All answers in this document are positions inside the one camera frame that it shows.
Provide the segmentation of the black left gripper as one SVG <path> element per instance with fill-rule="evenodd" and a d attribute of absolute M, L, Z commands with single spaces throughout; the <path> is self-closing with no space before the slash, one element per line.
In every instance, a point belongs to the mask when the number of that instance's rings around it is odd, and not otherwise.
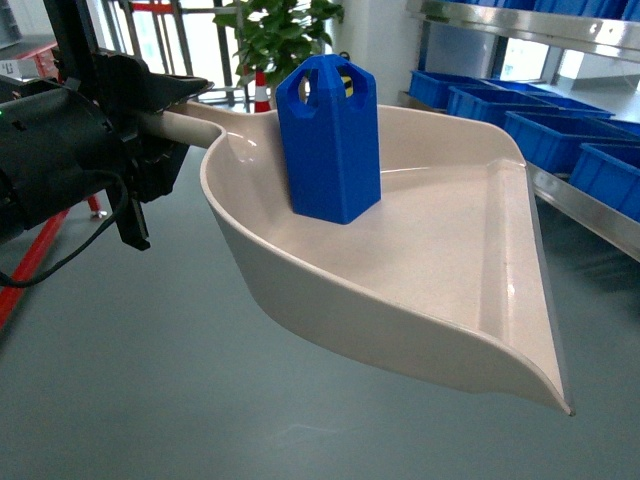
<path fill-rule="evenodd" d="M 213 83 L 201 77 L 153 73 L 144 61 L 116 54 L 106 60 L 105 75 L 108 80 L 101 88 L 107 102 L 104 111 L 124 144 L 129 188 L 143 203 L 170 194 L 189 147 L 143 133 L 136 114 L 161 113 L 206 92 Z M 120 193 L 115 206 L 116 225 L 126 245 L 147 250 L 149 233 L 137 199 L 125 199 Z"/>

